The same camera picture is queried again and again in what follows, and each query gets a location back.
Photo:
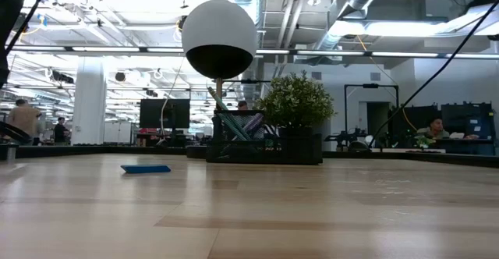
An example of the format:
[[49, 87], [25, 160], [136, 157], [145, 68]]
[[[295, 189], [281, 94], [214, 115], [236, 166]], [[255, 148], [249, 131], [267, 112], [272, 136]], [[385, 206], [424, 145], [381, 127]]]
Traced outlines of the black mesh desk organizer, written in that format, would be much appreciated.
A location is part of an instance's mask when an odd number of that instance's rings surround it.
[[[218, 110], [214, 112], [213, 138], [207, 143], [206, 160], [223, 163], [224, 158], [306, 158], [317, 160], [321, 157], [321, 135], [314, 133], [309, 137], [280, 137], [276, 127], [263, 120], [260, 128], [249, 134], [251, 140], [233, 140], [234, 133], [221, 120]], [[252, 117], [262, 111], [230, 111], [236, 122], [248, 123]]]

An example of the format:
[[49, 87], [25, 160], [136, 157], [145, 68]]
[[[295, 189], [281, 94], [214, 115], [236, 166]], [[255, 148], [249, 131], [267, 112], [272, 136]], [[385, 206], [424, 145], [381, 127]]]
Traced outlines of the blue eraser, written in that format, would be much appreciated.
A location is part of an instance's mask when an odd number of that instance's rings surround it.
[[121, 165], [121, 169], [128, 174], [161, 173], [171, 171], [167, 165]]

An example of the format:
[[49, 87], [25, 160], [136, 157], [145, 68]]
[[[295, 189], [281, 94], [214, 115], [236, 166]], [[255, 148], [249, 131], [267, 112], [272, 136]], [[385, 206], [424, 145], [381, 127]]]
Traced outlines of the small potted green plant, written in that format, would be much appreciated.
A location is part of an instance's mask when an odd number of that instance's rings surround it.
[[306, 71], [274, 78], [256, 109], [264, 112], [265, 122], [276, 127], [280, 137], [309, 137], [314, 127], [336, 115], [333, 97]]

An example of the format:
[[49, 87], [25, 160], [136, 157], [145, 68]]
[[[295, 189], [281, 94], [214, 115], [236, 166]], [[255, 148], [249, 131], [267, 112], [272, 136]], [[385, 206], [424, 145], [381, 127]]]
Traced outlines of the black computer monitor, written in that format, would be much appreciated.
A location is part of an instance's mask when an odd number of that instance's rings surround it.
[[159, 147], [186, 145], [190, 124], [190, 99], [142, 99], [140, 101], [140, 128], [159, 131]]

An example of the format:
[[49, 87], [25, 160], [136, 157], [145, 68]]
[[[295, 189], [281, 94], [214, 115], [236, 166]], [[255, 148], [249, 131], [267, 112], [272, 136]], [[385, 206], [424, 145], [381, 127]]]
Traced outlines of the black background robot equipment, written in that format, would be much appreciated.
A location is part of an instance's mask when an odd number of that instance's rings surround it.
[[327, 136], [325, 142], [335, 142], [337, 144], [337, 152], [369, 152], [370, 149], [366, 141], [361, 141], [359, 138], [366, 138], [367, 135], [360, 131], [354, 133], [347, 133], [341, 131], [340, 133]]

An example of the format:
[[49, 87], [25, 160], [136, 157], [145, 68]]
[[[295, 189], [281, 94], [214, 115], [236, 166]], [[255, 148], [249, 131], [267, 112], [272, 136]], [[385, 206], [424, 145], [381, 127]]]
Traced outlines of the white globe lamp black base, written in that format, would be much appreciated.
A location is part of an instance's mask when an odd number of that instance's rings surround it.
[[215, 81], [222, 99], [223, 83], [243, 73], [257, 51], [257, 29], [247, 12], [226, 0], [198, 5], [182, 27], [182, 49], [189, 64]]

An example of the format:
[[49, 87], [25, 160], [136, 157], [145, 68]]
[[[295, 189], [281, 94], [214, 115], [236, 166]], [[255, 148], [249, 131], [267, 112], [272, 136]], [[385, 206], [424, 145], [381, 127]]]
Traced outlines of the long ceiling light strip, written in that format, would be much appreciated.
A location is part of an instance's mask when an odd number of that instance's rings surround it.
[[[49, 45], [14, 45], [14, 52], [45, 54], [102, 54], [102, 55], [183, 55], [182, 48], [168, 47], [95, 47], [95, 46], [49, 46]], [[298, 55], [298, 56], [341, 56], [372, 58], [413, 58], [413, 59], [449, 59], [452, 53], [443, 52], [404, 52], [404, 51], [317, 51], [301, 49], [257, 49], [256, 55]]]

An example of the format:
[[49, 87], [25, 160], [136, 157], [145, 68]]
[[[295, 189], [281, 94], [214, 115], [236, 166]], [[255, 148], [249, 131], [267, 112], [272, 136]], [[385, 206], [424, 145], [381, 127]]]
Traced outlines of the white pillar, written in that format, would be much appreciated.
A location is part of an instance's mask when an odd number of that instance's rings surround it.
[[107, 75], [102, 58], [78, 58], [72, 145], [103, 144]]

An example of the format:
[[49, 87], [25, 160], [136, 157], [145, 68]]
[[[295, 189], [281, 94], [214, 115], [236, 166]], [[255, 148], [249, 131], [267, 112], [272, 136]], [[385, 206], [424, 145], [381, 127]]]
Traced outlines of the wide dark background monitor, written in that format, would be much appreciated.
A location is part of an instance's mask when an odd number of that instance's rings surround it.
[[408, 137], [430, 126], [430, 121], [440, 116], [436, 105], [405, 107], [388, 123], [390, 134], [395, 138]]

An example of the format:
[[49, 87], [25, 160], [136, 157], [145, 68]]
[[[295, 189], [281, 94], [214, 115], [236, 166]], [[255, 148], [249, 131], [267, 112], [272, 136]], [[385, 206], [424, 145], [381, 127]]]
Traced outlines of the dark blue storage crates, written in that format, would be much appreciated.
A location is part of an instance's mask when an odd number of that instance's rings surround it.
[[463, 102], [442, 105], [444, 129], [450, 134], [463, 133], [463, 138], [451, 138], [440, 143], [450, 154], [496, 154], [496, 130], [491, 103]]

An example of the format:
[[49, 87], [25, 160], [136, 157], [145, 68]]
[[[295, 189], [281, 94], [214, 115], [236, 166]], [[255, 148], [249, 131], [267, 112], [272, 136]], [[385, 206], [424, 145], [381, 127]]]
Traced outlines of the black metal gantry frame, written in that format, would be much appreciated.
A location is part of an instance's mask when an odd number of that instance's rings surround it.
[[349, 131], [348, 127], [348, 89], [350, 87], [361, 87], [362, 89], [378, 89], [378, 88], [392, 88], [395, 90], [395, 106], [396, 108], [400, 107], [399, 101], [399, 87], [398, 85], [393, 84], [378, 84], [378, 83], [363, 83], [363, 84], [345, 84], [343, 87], [343, 98], [344, 98], [344, 126], [345, 132]]

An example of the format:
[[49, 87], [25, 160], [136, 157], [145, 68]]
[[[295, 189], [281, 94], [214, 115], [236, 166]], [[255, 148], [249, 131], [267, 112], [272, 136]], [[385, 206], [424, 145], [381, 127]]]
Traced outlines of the black aluminium table frame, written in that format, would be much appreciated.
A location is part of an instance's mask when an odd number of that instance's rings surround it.
[[[155, 147], [115, 147], [115, 146], [17, 146], [0, 144], [0, 161], [20, 158], [48, 158], [86, 154], [158, 154], [160, 156], [174, 155], [194, 159], [205, 159], [206, 149], [195, 147], [192, 150], [181, 148], [161, 149]], [[450, 165], [467, 165], [499, 169], [499, 156], [465, 155], [465, 154], [438, 154], [432, 152], [371, 152], [349, 153], [325, 151], [317, 160], [311, 158], [224, 158], [223, 163], [239, 164], [276, 164], [276, 165], [318, 165], [325, 159], [372, 159], [372, 160], [406, 160], [444, 163]]]

